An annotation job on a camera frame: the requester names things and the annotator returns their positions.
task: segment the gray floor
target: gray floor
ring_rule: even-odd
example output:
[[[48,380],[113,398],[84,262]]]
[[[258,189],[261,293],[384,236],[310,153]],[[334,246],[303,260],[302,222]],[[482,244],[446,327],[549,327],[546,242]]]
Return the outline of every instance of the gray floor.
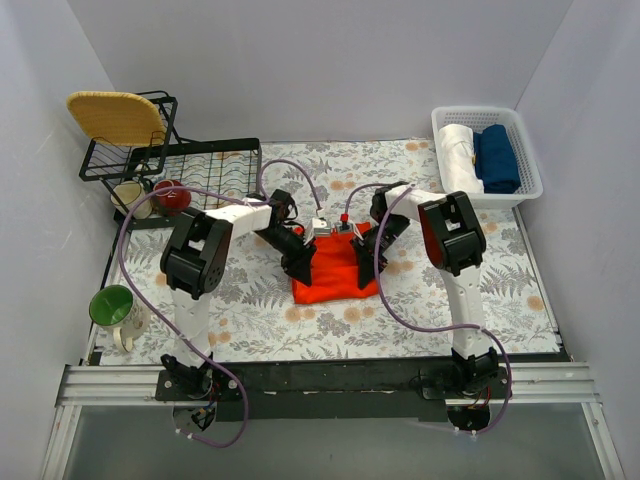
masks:
[[[84,407],[66,478],[604,478],[580,405],[513,405],[476,441],[411,422],[253,421],[217,451],[177,435],[170,408]],[[209,431],[223,439],[236,428]]]

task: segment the blue towel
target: blue towel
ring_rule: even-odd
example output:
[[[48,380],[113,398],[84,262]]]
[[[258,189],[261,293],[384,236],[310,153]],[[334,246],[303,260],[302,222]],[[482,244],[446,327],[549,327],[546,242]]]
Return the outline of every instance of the blue towel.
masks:
[[[518,161],[504,125],[485,128],[482,135],[473,136],[476,143],[476,176],[484,183],[484,193],[514,193],[520,188]]]

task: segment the white towel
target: white towel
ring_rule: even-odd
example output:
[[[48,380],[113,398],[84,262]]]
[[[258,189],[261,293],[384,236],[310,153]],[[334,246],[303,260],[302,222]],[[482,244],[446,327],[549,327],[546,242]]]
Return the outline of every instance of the white towel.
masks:
[[[484,193],[482,180],[476,177],[473,166],[473,130],[452,123],[440,129],[440,145],[444,153],[446,190]]]

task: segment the floral pattern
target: floral pattern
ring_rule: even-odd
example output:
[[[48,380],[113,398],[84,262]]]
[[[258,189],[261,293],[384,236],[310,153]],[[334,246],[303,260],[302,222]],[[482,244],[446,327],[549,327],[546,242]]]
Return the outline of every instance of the floral pattern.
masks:
[[[264,161],[287,158],[309,172],[325,213],[337,220],[351,189],[368,182],[412,180],[441,192],[433,142],[424,139],[263,145]],[[300,218],[315,205],[300,172],[274,164],[265,172],[268,191],[282,188],[295,198]],[[358,193],[350,215],[366,221],[373,192]],[[487,327],[508,352],[556,352],[554,328],[511,210],[482,210],[478,218],[487,238],[480,289]],[[158,308],[171,318],[172,301],[160,273],[160,256],[171,231],[142,230],[131,235],[127,270]],[[385,254],[383,285],[394,309],[421,326],[451,323],[447,294],[424,249],[420,226],[412,225]],[[120,276],[118,283],[124,284]],[[298,306],[280,268],[280,254],[255,235],[234,240],[223,281],[210,307],[209,341],[223,362],[449,355],[451,335],[409,330],[387,314],[378,297]],[[159,320],[119,354],[100,332],[96,345],[104,365],[158,364],[170,352],[173,335]]]

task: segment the white plastic basket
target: white plastic basket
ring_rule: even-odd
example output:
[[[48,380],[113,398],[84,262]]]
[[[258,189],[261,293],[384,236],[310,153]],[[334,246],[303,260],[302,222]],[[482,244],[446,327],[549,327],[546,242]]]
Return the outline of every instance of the white plastic basket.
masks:
[[[446,170],[444,169],[444,153],[440,146],[439,131],[442,127],[450,123],[457,123],[471,127],[474,132],[482,131],[491,125],[504,125],[507,130],[509,142],[518,160],[518,171],[522,185],[514,194],[498,193],[469,193],[469,199],[477,208],[500,208],[509,209],[518,205],[524,200],[538,198],[542,195],[542,181],[536,165],[531,142],[524,128],[520,115],[509,108],[497,107],[439,107],[431,113],[433,124],[433,138],[436,144],[436,155],[438,156],[438,168],[442,178],[445,192],[451,193],[447,189],[448,181]]]

